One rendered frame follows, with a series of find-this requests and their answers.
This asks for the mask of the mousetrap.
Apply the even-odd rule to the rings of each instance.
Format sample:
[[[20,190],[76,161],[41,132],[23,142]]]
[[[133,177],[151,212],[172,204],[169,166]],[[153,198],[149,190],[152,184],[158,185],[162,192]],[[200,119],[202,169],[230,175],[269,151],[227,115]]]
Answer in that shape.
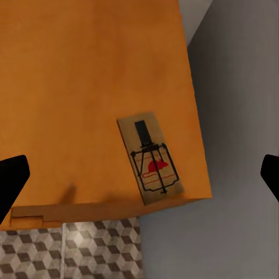
[[[117,123],[144,206],[185,192],[155,111]]]

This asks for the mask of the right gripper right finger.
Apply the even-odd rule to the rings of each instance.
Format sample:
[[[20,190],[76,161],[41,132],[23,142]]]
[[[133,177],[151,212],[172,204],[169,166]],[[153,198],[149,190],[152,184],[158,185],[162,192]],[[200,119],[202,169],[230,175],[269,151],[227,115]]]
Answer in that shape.
[[[279,200],[279,156],[266,155],[260,171],[265,183]]]

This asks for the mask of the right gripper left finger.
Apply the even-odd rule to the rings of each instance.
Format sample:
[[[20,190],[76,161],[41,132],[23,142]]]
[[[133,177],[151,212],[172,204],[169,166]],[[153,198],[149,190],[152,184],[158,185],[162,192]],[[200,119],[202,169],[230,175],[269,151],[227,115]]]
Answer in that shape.
[[[0,161],[0,225],[29,177],[25,155]]]

